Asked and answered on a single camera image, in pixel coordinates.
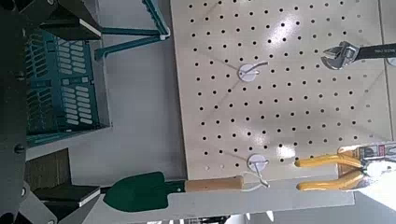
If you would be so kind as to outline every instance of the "wall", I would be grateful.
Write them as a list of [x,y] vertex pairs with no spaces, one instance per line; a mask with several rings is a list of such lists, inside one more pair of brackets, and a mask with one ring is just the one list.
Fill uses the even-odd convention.
[[[396,212],[394,210],[361,193],[355,195],[355,206],[275,212],[274,224],[390,224],[396,222]],[[250,224],[267,223],[272,223],[267,215],[251,215]]]

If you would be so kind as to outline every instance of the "pliers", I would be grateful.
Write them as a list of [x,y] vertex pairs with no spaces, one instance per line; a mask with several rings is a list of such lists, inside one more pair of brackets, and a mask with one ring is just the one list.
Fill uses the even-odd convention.
[[396,44],[360,48],[343,41],[338,47],[326,49],[323,53],[325,56],[321,60],[324,65],[332,70],[339,70],[362,59],[395,58]]
[[296,161],[297,167],[315,167],[324,164],[337,163],[344,171],[339,178],[330,181],[309,181],[297,185],[298,190],[356,190],[366,188],[378,181],[385,173],[396,170],[396,144],[370,145],[355,147],[345,153],[319,156],[306,160]]

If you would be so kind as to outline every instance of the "floor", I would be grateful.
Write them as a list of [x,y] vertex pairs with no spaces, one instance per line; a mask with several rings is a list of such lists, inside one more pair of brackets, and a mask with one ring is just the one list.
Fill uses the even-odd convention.
[[[159,2],[167,23],[172,24],[169,1]],[[140,1],[118,0],[115,4],[100,0],[99,4],[103,26],[154,28]],[[128,40],[131,37],[106,36],[105,44]],[[151,171],[162,171],[172,179],[187,177],[175,64],[172,38],[108,56],[113,128],[91,142],[69,148],[75,184],[111,185],[125,176]]]

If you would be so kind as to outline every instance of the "yellow handle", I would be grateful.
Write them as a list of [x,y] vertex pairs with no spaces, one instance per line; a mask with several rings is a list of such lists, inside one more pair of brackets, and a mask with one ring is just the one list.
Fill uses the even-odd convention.
[[244,177],[241,175],[206,180],[187,180],[185,182],[186,192],[209,191],[219,189],[242,189],[244,187]]
[[294,164],[298,167],[312,167],[312,166],[320,166],[330,163],[341,163],[356,168],[362,167],[361,161],[359,161],[358,159],[341,154],[325,155],[325,156],[315,157],[312,159],[299,160],[296,161]]
[[363,179],[361,171],[353,171],[330,181],[308,181],[297,185],[298,190],[354,189]]

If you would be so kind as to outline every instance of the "pegboard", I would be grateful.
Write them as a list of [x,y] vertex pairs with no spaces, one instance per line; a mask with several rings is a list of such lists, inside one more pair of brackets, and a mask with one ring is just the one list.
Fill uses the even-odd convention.
[[[294,167],[340,146],[392,139],[383,60],[332,71],[321,52],[381,44],[371,0],[172,0],[189,179],[240,175],[264,155],[268,180],[335,174]],[[245,63],[268,62],[252,82]]]

